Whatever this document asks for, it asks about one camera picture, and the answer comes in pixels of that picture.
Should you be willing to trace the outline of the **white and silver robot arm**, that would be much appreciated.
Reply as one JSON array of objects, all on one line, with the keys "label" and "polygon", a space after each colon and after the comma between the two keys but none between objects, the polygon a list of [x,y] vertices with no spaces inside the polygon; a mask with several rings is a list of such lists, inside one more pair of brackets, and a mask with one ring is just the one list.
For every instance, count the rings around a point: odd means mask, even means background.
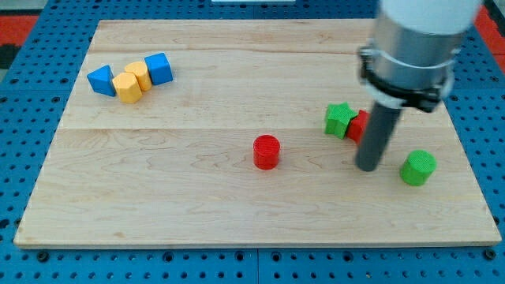
[{"label": "white and silver robot arm", "polygon": [[380,0],[359,50],[361,81],[382,107],[431,113],[455,82],[453,65],[481,0]]}]

